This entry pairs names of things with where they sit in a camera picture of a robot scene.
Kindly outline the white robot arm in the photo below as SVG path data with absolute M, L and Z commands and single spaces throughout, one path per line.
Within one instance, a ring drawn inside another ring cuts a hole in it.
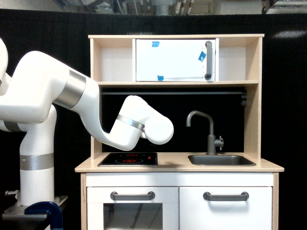
M 0 45 L 0 128 L 24 132 L 20 145 L 20 198 L 23 206 L 54 201 L 55 105 L 76 112 L 88 133 L 119 150 L 132 150 L 140 138 L 165 144 L 172 122 L 139 96 L 128 96 L 109 133 L 100 122 L 100 91 L 91 78 L 57 59 L 31 51 L 12 76 L 6 72 L 8 51 Z

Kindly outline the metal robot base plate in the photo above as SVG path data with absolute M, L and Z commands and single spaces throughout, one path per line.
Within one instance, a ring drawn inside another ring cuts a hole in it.
M 54 202 L 60 207 L 60 209 L 63 211 L 67 206 L 67 195 L 60 195 L 55 196 Z M 16 202 L 15 205 L 9 207 L 4 211 L 2 214 L 2 218 L 4 220 L 12 220 L 12 219 L 46 219 L 47 214 L 30 214 L 26 215 L 24 213 L 25 209 L 28 208 L 28 206 L 21 205 L 20 202 Z

